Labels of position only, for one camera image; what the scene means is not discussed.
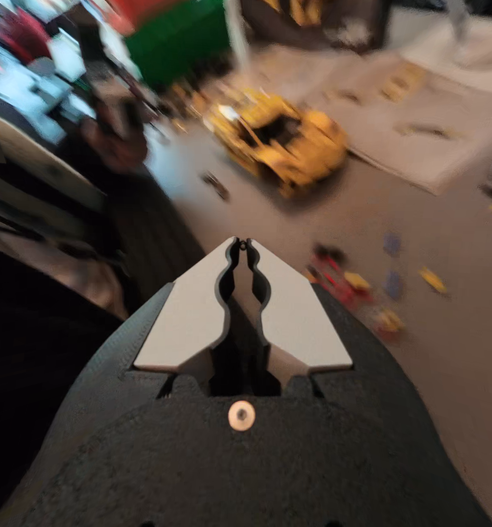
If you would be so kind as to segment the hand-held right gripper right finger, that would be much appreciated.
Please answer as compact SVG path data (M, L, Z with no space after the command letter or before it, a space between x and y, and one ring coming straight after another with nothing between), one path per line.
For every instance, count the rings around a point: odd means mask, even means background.
M294 377L351 369L352 358L311 282L254 239L246 240L246 255L260 303L260 368L281 389Z

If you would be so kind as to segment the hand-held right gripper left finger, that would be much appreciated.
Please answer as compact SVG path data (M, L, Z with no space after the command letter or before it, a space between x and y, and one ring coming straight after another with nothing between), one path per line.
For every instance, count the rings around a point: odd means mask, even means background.
M134 368L186 374L202 386L215 374L214 355L230 328L229 299L235 289L236 237L229 237L177 278Z

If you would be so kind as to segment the yellow toy brick car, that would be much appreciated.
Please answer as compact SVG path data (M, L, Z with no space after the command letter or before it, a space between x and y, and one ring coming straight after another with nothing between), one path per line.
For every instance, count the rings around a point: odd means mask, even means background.
M214 103L204 124L231 161L285 198L314 188L341 169L348 137L325 113L247 89Z

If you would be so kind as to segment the grey desk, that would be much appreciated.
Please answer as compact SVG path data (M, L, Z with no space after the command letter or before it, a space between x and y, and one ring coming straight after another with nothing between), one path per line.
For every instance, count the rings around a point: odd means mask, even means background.
M263 65L280 48L254 57L249 75L231 73L205 93L215 100L266 91ZM387 345L492 517L492 197L480 188L492 162L432 194L355 155L314 192L287 200L229 161L202 124L166 132L161 140L149 131L147 166L208 252L233 235L254 238L301 271L314 244L333 245L378 288L391 264L383 236L399 235L405 291L390 304L406 332Z

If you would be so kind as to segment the person's left hand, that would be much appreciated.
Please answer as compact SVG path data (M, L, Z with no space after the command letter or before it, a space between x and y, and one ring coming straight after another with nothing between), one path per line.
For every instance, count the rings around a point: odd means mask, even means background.
M85 142L116 173L129 173L140 169L148 156L148 144L143 128L132 128L126 139L101 131L90 118L80 126Z

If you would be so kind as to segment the scattered coloured brick pieces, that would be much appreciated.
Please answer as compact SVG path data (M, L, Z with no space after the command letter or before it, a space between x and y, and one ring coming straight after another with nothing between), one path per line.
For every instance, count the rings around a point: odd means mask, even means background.
M347 253L333 245L314 244L303 275L347 308L378 339L394 343L406 332L405 323L390 304L398 303L405 291L397 263L401 243L395 232L384 234L382 247L391 264L378 288L360 273L349 269Z

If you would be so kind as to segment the green plastic bin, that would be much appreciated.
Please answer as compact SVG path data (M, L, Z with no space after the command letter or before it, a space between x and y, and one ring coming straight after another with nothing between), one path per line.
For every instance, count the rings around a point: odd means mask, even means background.
M152 15L124 38L150 88L169 86L230 50L223 1L183 1Z

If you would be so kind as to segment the red plastic bin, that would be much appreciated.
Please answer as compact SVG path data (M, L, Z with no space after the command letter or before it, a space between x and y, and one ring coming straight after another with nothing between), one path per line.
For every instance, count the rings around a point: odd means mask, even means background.
M144 23L184 1L106 1L113 14L107 20L123 36L133 34Z

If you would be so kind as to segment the open instruction booklet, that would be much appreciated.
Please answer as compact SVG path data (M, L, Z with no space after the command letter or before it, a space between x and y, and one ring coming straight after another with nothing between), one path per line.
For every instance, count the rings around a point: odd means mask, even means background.
M264 89L333 118L369 164L432 194L491 164L491 93L418 70L421 79L394 101L393 82L414 69L398 53L275 51L263 65Z

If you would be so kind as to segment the toy car box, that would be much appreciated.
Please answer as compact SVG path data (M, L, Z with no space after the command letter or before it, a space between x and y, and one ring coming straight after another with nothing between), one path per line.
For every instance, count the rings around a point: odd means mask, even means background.
M381 49L392 1L240 1L254 40L306 51Z

